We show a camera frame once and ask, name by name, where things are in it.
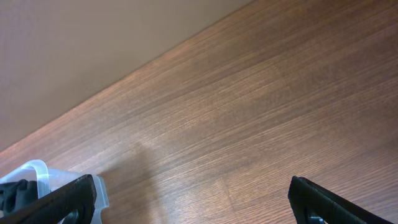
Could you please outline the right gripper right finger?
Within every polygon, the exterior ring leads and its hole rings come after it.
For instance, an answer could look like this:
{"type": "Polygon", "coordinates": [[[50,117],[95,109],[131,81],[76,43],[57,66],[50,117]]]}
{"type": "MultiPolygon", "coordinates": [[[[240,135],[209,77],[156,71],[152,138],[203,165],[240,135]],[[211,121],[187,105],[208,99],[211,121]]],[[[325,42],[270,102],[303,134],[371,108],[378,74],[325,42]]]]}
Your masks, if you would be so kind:
{"type": "Polygon", "coordinates": [[[292,177],[288,199],[298,224],[392,224],[304,177],[292,177]]]}

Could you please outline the black cloth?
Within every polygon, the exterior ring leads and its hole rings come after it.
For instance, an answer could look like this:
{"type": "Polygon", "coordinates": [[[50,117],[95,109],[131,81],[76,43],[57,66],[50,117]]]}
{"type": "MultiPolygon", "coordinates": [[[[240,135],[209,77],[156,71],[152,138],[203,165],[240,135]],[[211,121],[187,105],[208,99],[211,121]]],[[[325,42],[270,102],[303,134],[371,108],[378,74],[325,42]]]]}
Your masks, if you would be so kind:
{"type": "Polygon", "coordinates": [[[25,179],[1,184],[1,211],[8,216],[38,199],[36,181],[25,179]]]}

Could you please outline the clear plastic storage container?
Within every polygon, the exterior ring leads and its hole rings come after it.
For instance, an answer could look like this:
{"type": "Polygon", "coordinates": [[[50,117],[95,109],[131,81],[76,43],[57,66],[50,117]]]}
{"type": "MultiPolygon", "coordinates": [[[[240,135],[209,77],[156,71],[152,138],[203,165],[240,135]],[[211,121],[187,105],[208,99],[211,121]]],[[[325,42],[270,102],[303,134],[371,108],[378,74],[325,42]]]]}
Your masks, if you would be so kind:
{"type": "MultiPolygon", "coordinates": [[[[26,162],[12,172],[1,177],[1,183],[17,182],[19,180],[36,181],[37,196],[41,198],[69,182],[83,176],[82,173],[48,168],[42,160],[26,162]]],[[[96,189],[95,211],[91,224],[102,224],[101,212],[109,207],[108,194],[102,177],[92,174],[96,189]]]]}

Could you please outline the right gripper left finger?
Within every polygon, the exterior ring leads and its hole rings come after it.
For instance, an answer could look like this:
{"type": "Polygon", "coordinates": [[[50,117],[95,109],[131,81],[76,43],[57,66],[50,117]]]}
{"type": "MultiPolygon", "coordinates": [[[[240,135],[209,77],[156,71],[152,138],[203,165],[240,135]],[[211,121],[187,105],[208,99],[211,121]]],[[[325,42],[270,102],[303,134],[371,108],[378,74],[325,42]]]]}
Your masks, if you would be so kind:
{"type": "Polygon", "coordinates": [[[90,224],[95,211],[95,200],[96,189],[93,177],[86,174],[38,198],[29,206],[3,216],[1,224],[90,224]]]}

